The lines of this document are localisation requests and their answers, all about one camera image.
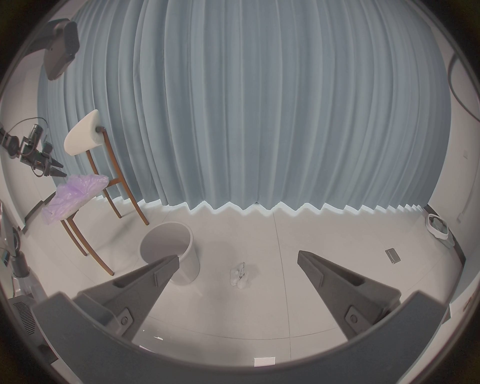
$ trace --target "trash can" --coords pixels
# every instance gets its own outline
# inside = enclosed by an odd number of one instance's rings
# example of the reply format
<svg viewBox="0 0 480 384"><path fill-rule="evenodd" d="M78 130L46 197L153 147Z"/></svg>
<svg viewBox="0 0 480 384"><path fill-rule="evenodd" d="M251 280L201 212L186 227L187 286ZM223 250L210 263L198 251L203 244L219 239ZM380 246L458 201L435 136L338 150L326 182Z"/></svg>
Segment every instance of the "trash can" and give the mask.
<svg viewBox="0 0 480 384"><path fill-rule="evenodd" d="M193 246L192 230L185 224L162 223L148 232L140 244L140 256L146 263L170 255L177 255L180 262L171 281L177 285L194 281L200 272L200 263Z"/></svg>

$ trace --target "tiled floor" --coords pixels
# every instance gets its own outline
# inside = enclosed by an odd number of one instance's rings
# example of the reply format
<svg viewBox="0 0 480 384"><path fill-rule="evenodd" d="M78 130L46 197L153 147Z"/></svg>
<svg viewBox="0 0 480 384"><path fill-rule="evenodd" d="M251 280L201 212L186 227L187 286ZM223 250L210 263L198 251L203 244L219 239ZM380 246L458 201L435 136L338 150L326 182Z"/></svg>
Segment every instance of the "tiled floor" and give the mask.
<svg viewBox="0 0 480 384"><path fill-rule="evenodd" d="M201 204L163 207L142 204L145 226L128 201L116 200L118 219L107 201L83 207L75 222L115 277L144 265L143 236L156 225L179 221L193 232L201 269L187 286L169 283L152 308L135 344L177 359L214 365L252 366L255 357L276 364L321 353L346 338L297 265L299 250L311 251L357 273L398 288L402 300L423 290L446 301L460 262L426 230L419 207L343 211L304 205L294 212L232 204L218 210ZM385 254L395 248L401 262ZM60 223L29 223L22 249L48 294L73 297L111 277L89 255L81 255ZM247 288L229 283L240 262L249 271Z"/></svg>

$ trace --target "chair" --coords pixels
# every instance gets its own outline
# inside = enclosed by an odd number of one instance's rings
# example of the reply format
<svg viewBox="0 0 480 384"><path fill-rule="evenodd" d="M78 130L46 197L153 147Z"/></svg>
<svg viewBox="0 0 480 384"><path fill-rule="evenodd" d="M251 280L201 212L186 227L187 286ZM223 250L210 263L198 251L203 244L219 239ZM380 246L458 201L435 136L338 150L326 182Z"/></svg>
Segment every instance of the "chair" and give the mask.
<svg viewBox="0 0 480 384"><path fill-rule="evenodd" d="M103 194L107 198L108 202L110 203L113 211L115 214L118 216L118 218L121 218L120 212L118 212L118 209L114 205L112 199L110 198L110 195L107 191L107 188L121 183L130 198L133 206L135 207L136 211L144 221L145 225L148 225L148 220L145 217L144 213L141 211L140 207L138 206L137 202L135 201L135 198L133 197L132 191L130 191L130 188L127 184L127 181L125 180L125 177L123 176L123 173L120 169L120 166L117 162L117 159L115 158L115 155L113 153L112 146L110 144L110 140L107 135L107 130L105 127L103 127L100 123L100 113L98 112L98 109L94 109L92 112L90 112L88 115L86 115L83 119L81 119L71 130L68 132L67 137L65 138L64 142L64 148L65 152L68 153L71 156L78 155L82 152L86 152L88 161L90 162L90 165L92 166L92 170L95 174L98 175L98 170L95 166L95 163L92 158L92 154L90 153L90 149L93 149L99 145L103 145L107 147L107 152L108 156L110 157L110 160L113 164L113 167L115 169L115 172L117 173L117 177L110 180L108 183L107 187L103 190ZM90 252L90 254L93 256L93 258L105 269L111 276L114 275L114 272L103 262L103 260L98 256L98 254L94 251L94 249L90 246L90 244L87 242L85 237L81 234L80 230L76 226L76 224L73 221L73 217L76 215L78 212L75 211L71 216L69 216L66 221L72 228L73 232L77 236L78 240L83 244L83 246ZM78 247L80 252L84 256L87 256L87 252L82 248L82 246L79 244L75 236L72 234L72 231L70 231L70 228L67 226L67 223L65 220L61 221L63 227L69 234L70 238L72 241L75 243L75 245Z"/></svg>

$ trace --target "chair backrest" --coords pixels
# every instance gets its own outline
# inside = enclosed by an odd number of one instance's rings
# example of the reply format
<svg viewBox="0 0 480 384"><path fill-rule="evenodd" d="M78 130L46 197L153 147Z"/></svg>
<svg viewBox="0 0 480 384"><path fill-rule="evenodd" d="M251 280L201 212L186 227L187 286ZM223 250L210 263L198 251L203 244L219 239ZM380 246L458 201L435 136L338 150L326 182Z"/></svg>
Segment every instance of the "chair backrest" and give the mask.
<svg viewBox="0 0 480 384"><path fill-rule="evenodd" d="M94 109L68 132L63 143L65 152L74 156L102 145L105 142L103 134L96 131L100 126L100 113Z"/></svg>

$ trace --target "curtain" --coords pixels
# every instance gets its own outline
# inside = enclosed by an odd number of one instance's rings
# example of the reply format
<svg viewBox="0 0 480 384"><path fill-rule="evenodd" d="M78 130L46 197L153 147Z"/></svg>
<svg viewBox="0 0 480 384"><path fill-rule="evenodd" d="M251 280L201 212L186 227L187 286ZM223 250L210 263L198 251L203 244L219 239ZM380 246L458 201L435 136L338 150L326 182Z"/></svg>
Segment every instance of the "curtain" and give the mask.
<svg viewBox="0 0 480 384"><path fill-rule="evenodd" d="M68 174L91 172L63 140L96 108L137 200L428 203L450 93L432 31L404 1L91 0L73 20L75 60L38 87ZM112 176L105 150L93 157Z"/></svg>

